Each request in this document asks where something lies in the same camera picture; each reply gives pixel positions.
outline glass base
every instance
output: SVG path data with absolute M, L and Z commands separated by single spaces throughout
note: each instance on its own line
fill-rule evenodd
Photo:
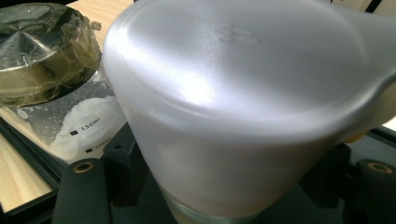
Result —
M 258 216 L 254 214 L 247 217 L 212 217 L 200 214 L 192 209 L 181 204 L 172 195 L 166 192 L 166 190 L 161 189 L 163 197 L 168 204 L 169 209 L 172 212 L 175 220 L 178 224 L 248 224 L 253 221 L 253 219 Z

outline measuring jar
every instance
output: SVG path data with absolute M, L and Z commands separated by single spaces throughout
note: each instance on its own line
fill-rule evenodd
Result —
M 0 116 L 67 163 L 100 158 L 126 123 L 92 26 L 58 4 L 0 9 Z

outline white lid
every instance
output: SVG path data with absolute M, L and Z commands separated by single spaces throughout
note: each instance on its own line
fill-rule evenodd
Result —
M 318 139 L 385 86 L 348 13 L 365 16 L 317 1 L 139 1 L 109 30 L 104 66 L 122 105 L 186 132 Z

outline gold lid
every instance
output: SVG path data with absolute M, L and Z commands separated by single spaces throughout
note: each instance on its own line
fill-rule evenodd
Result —
M 88 18 L 59 4 L 0 8 L 0 105 L 35 105 L 90 78 L 100 50 Z

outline plastic wrap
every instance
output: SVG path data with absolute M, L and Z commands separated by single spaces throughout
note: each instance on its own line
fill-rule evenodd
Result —
M 0 105 L 53 100 L 88 80 L 100 50 L 88 18 L 58 4 L 0 8 Z

